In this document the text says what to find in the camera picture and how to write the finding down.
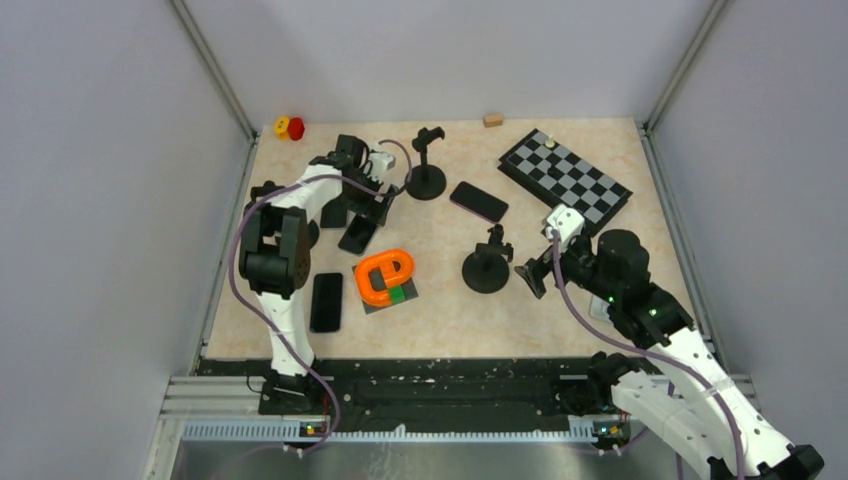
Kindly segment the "teal edged black phone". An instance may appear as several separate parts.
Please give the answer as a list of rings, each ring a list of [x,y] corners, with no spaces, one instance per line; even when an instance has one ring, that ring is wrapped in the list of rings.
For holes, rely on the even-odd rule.
[[[356,216],[345,230],[337,246],[347,253],[362,256],[378,230],[379,225],[365,217]]]

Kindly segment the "black phone stand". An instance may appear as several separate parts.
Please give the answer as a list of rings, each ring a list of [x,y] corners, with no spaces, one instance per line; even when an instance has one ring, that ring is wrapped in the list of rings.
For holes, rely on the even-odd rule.
[[[245,206],[244,212],[247,212],[262,197],[280,189],[282,189],[282,186],[276,185],[271,180],[265,181],[260,186],[252,187],[250,189],[250,202]],[[273,238],[277,245],[280,244],[282,220],[287,210],[287,207],[277,207],[271,203],[267,203],[252,215],[253,218],[257,218],[259,220],[260,234],[263,238]],[[319,225],[314,220],[308,223],[307,233],[310,247],[313,248],[320,237]]]
[[[503,240],[504,228],[501,224],[493,225],[488,233],[488,241],[476,244],[461,269],[465,284],[481,294],[492,294],[504,288],[509,279],[509,263],[514,253],[512,244]]]
[[[436,165],[430,164],[428,160],[429,145],[436,139],[443,140],[444,138],[445,131],[441,126],[433,129],[422,127],[411,142],[412,148],[419,154],[420,164],[411,170],[411,177],[407,182],[407,192],[416,200],[433,200],[446,189],[444,172]]]

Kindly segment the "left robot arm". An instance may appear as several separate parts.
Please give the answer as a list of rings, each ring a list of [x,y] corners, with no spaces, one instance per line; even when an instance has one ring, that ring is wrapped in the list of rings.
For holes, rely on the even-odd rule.
[[[259,302],[272,356],[261,390],[263,414],[308,413],[328,397],[313,372],[315,354],[307,335],[303,288],[310,277],[310,224],[338,201],[349,211],[380,221],[400,188],[385,184],[395,155],[341,134],[291,185],[256,187],[238,230],[229,277],[241,277]]]

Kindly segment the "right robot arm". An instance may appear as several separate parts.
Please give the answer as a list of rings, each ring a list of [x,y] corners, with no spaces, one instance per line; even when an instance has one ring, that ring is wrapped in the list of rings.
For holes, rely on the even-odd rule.
[[[637,417],[702,479],[814,479],[824,460],[776,430],[741,393],[679,301],[651,281],[638,236],[614,229],[553,237],[537,259],[516,267],[536,297],[554,274],[607,302],[616,354],[592,360],[586,397],[600,412]]]

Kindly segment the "black phone upper left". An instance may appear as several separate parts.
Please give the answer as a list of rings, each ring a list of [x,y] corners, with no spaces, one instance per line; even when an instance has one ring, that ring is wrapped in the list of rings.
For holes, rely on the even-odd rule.
[[[344,199],[339,196],[329,201],[321,210],[321,229],[346,229],[349,211]]]

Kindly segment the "white plastic phone holder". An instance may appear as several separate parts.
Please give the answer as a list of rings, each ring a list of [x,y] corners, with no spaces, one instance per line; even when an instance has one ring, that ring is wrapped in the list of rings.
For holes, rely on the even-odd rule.
[[[610,320],[608,313],[609,306],[610,304],[605,299],[602,299],[597,296],[592,296],[590,299],[589,306],[590,317],[596,321],[611,324],[612,321]]]

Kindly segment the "black phone with purple edge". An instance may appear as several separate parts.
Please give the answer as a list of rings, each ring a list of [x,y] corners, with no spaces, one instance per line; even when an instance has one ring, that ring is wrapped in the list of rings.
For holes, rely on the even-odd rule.
[[[455,205],[485,219],[499,223],[509,209],[509,204],[466,181],[460,182],[449,195]]]

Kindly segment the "black phone lower left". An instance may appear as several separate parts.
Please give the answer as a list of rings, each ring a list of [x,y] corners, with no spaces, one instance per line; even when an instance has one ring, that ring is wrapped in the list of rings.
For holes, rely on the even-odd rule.
[[[336,333],[341,328],[344,276],[317,274],[313,282],[309,328],[315,334]]]

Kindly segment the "grey building baseplate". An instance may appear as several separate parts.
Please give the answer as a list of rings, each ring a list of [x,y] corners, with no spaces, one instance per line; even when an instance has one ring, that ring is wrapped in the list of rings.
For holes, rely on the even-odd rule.
[[[352,273],[354,274],[356,272],[356,267],[353,266],[351,268],[351,270],[352,270]],[[386,286],[383,275],[382,275],[382,273],[379,269],[374,269],[374,270],[370,271],[368,273],[368,279],[369,279],[371,287],[374,290],[386,290],[388,292],[389,287]],[[361,293],[359,291],[359,281],[358,281],[355,274],[353,275],[353,280],[354,280],[354,289],[355,289],[356,293],[359,295],[361,305],[362,305],[363,310],[364,310],[366,315],[370,315],[370,314],[376,313],[376,312],[381,311],[381,310],[387,310],[389,308],[397,307],[402,303],[414,300],[414,299],[419,297],[419,292],[418,292],[417,287],[415,285],[414,279],[409,278],[403,284],[398,285],[398,286],[403,287],[404,292],[406,294],[406,300],[404,302],[396,304],[396,305],[389,304],[388,306],[383,306],[383,307],[373,306],[373,305],[367,303],[363,299],[363,297],[361,296]]]

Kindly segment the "black grey chessboard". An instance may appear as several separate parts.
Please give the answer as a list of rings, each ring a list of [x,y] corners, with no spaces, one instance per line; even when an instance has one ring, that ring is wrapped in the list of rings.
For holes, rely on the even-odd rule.
[[[564,204],[579,211],[586,230],[594,236],[633,192],[557,140],[554,148],[547,148],[549,136],[532,130],[499,157],[498,170],[545,205]],[[555,165],[552,175],[546,173],[549,165]]]

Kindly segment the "green building brick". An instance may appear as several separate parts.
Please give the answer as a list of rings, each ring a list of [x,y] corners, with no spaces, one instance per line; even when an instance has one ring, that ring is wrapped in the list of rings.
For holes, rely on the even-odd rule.
[[[391,305],[402,303],[406,300],[406,294],[402,286],[391,287],[388,289],[389,300]]]

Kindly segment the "red toy block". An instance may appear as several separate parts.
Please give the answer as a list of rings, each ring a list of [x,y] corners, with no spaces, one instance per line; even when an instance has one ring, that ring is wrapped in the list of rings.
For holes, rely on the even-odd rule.
[[[286,129],[288,138],[292,141],[299,141],[305,134],[305,124],[300,117],[291,117]]]

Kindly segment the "yellow toy block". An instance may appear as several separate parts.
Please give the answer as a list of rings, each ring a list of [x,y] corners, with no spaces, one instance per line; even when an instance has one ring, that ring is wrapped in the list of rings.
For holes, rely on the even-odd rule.
[[[274,134],[280,140],[289,140],[289,126],[291,118],[287,116],[278,117],[274,123]]]

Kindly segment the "small wooden block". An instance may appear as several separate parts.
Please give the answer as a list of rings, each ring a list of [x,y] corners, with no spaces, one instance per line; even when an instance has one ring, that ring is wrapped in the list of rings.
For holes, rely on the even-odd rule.
[[[488,114],[483,117],[483,125],[485,128],[495,128],[502,126],[505,121],[505,117],[500,113]]]

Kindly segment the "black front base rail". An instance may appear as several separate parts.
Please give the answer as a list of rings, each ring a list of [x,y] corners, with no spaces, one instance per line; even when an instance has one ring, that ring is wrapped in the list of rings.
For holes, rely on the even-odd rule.
[[[341,415],[337,434],[530,433],[568,430],[580,417],[627,420],[596,397],[578,358],[325,359],[314,370],[327,382],[285,380],[267,360],[203,360],[202,377],[260,380],[262,415]]]

